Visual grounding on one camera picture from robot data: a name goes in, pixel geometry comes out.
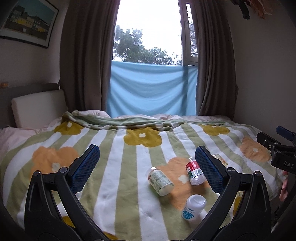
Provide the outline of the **open window frame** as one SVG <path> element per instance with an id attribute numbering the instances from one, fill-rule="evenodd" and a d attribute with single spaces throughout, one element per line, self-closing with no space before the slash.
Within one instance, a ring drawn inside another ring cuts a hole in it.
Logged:
<path id="1" fill-rule="evenodd" d="M 182 65 L 197 66 L 198 43 L 193 16 L 194 5 L 191 1 L 178 1 L 181 24 Z"/>

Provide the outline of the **hanging clothes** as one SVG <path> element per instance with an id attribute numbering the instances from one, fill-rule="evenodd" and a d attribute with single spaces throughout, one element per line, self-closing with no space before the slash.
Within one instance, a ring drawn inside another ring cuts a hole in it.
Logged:
<path id="1" fill-rule="evenodd" d="M 257 14 L 261 19 L 273 14 L 273 8 L 269 1 L 264 0 L 231 0 L 235 6 L 241 10 L 242 16 L 246 20 L 250 20 L 250 9 Z"/>

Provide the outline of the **light blue hanging sheet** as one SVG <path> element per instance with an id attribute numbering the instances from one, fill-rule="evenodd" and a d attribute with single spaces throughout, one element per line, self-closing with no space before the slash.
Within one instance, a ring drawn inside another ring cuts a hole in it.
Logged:
<path id="1" fill-rule="evenodd" d="M 107 113 L 196 115 L 196 66 L 112 61 Z"/>

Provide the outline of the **left brown curtain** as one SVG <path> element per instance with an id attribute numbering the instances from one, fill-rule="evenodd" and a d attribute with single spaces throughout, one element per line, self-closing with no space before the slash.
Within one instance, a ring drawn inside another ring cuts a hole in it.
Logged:
<path id="1" fill-rule="evenodd" d="M 70 1 L 60 44 L 69 111 L 106 110 L 119 1 Z"/>

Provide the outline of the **right brown curtain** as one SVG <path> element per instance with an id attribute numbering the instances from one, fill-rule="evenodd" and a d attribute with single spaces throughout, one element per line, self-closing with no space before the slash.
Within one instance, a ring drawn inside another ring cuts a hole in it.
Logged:
<path id="1" fill-rule="evenodd" d="M 234 118 L 236 84 L 233 42 L 221 1 L 194 1 L 198 49 L 197 115 Z"/>

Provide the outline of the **small orange figurine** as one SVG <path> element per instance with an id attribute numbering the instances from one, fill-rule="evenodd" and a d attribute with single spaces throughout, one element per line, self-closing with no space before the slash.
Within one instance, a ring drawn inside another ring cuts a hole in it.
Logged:
<path id="1" fill-rule="evenodd" d="M 0 83 L 0 89 L 4 89 L 4 88 L 8 88 L 9 87 L 9 83 L 8 82 L 1 82 Z"/>

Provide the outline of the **white blue-label plastic cup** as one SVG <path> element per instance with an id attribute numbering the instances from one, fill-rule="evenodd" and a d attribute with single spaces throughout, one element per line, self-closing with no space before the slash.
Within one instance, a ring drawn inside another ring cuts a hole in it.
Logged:
<path id="1" fill-rule="evenodd" d="M 199 214 L 206 207 L 206 198 L 199 194 L 191 195 L 185 203 L 181 212 L 181 217 L 187 221 L 194 221 L 198 218 Z"/>

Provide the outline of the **clear red-label plastic cup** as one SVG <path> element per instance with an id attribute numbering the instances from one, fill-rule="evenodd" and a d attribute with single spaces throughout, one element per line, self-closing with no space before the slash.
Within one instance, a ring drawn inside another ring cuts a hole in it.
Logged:
<path id="1" fill-rule="evenodd" d="M 186 164 L 185 168 L 191 185 L 198 186 L 206 181 L 206 177 L 199 167 L 197 161 L 192 157 L 189 158 L 189 162 Z"/>

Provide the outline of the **striped floral fleece blanket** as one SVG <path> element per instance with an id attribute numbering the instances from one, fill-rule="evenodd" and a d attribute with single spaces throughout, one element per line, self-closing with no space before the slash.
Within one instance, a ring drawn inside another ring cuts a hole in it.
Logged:
<path id="1" fill-rule="evenodd" d="M 3 205 L 16 224 L 24 226 L 25 201 L 32 174 L 57 172 L 80 157 L 90 145 L 100 149 L 100 159 L 83 190 L 82 206 L 107 235 L 121 240 L 182 240 L 194 225 L 181 217 L 193 194 L 206 198 L 201 217 L 218 198 L 207 182 L 193 186 L 186 164 L 199 146 L 219 154 L 228 167 L 240 173 L 260 171 L 270 199 L 284 181 L 271 166 L 270 152 L 260 145 L 259 130 L 229 122 L 198 123 L 187 120 L 107 122 L 82 111 L 66 112 L 52 131 L 28 138 L 1 159 Z M 159 196 L 146 172 L 156 167 L 173 182 L 173 191 Z"/>

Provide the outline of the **framed city picture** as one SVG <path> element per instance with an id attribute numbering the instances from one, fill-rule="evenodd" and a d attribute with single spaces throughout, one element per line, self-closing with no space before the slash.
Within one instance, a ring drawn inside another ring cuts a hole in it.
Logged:
<path id="1" fill-rule="evenodd" d="M 1 1 L 1 38 L 48 48 L 59 13 L 49 1 Z"/>

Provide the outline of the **clear green-label plastic cup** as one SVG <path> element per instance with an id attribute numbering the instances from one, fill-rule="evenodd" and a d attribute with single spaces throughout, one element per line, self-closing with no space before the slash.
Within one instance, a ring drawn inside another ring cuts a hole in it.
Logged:
<path id="1" fill-rule="evenodd" d="M 174 189 L 173 182 L 163 173 L 162 170 L 151 167 L 146 172 L 147 180 L 159 196 L 166 196 Z"/>

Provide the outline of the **clear orange-print plastic cup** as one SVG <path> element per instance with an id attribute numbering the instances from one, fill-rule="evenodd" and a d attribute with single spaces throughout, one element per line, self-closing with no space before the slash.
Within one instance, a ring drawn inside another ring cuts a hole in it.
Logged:
<path id="1" fill-rule="evenodd" d="M 216 166 L 224 166 L 225 168 L 228 167 L 228 163 L 219 154 L 214 154 L 213 158 L 215 159 L 214 163 Z"/>

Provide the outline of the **grey bed headboard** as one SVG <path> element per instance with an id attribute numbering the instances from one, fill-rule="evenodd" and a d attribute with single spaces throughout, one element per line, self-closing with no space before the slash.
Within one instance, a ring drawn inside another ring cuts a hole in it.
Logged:
<path id="1" fill-rule="evenodd" d="M 11 107 L 11 100 L 13 98 L 58 89 L 59 85 L 57 83 L 35 83 L 24 86 L 8 87 L 5 89 L 1 89 L 1 128 L 5 128 L 7 126 L 16 128 L 16 122 Z"/>

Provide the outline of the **brown curtain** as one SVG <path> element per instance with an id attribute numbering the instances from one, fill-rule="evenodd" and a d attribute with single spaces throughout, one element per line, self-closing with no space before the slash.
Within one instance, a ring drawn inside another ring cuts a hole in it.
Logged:
<path id="1" fill-rule="evenodd" d="M 198 49 L 197 115 L 234 118 L 236 84 L 233 42 L 221 1 L 194 1 Z"/>
<path id="2" fill-rule="evenodd" d="M 70 1 L 60 44 L 69 111 L 106 110 L 119 1 Z"/>

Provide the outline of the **white headboard cushion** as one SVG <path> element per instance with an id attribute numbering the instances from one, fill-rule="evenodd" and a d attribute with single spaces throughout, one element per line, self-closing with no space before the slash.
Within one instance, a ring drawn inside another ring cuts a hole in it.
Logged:
<path id="1" fill-rule="evenodd" d="M 33 93 L 11 100 L 17 128 L 42 128 L 68 110 L 63 90 Z"/>

